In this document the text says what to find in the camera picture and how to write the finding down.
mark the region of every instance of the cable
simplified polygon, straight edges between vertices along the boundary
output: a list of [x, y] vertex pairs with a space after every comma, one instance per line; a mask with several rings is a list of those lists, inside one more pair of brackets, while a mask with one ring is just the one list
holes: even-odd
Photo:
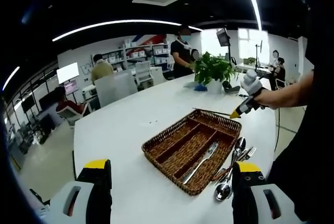
[[275, 146], [275, 151], [276, 151], [276, 148], [277, 148], [277, 144], [278, 144], [278, 138], [280, 136], [280, 121], [281, 121], [281, 115], [280, 115], [280, 109], [278, 109], [278, 130], [277, 130], [277, 140], [276, 140], [276, 146]]

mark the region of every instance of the round table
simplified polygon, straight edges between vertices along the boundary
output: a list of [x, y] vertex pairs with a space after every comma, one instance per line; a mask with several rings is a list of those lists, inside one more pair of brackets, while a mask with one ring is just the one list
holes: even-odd
[[[243, 74], [231, 84], [239, 85]], [[121, 224], [233, 223], [232, 197], [215, 201], [210, 183], [197, 196], [189, 196], [167, 179], [144, 156], [141, 146], [193, 109], [232, 113], [243, 101], [236, 95], [211, 95], [184, 88], [194, 75], [185, 76], [138, 92], [87, 115], [76, 122], [75, 169], [96, 159], [110, 159], [113, 205], [111, 222]], [[269, 81], [262, 79], [264, 87]], [[252, 110], [236, 119], [242, 124], [246, 147], [255, 146], [250, 162], [268, 174], [275, 149], [274, 111]], [[231, 154], [225, 161], [227, 167]]]

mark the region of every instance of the person in yellow shirt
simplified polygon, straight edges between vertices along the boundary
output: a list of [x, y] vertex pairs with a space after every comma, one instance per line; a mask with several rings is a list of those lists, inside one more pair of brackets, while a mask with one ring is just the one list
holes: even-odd
[[112, 65], [103, 60], [102, 54], [96, 54], [93, 57], [93, 60], [95, 63], [95, 67], [91, 72], [91, 80], [94, 85], [96, 80], [114, 74], [114, 69]]

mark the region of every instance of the black ceiling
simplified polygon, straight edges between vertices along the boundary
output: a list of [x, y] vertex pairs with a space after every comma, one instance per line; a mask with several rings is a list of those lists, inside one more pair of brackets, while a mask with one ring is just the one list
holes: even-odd
[[[299, 0], [257, 3], [264, 30], [285, 37], [302, 34], [306, 7]], [[251, 0], [179, 0], [166, 7], [133, 4], [132, 0], [7, 0], [5, 6], [8, 33], [0, 70], [1, 86], [12, 70], [21, 66], [5, 90], [6, 98], [30, 75], [68, 49], [108, 38], [175, 32], [174, 26], [129, 23], [96, 27], [52, 42], [53, 38], [83, 26], [120, 19], [155, 19], [202, 29], [257, 28]]]

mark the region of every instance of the cutlery tray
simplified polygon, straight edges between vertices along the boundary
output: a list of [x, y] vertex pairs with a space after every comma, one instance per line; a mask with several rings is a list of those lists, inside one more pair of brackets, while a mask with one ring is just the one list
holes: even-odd
[[[209, 184], [239, 137], [241, 124], [214, 113], [195, 110], [141, 147], [146, 158], [189, 195]], [[195, 168], [213, 142], [218, 147], [187, 184], [182, 179]]]

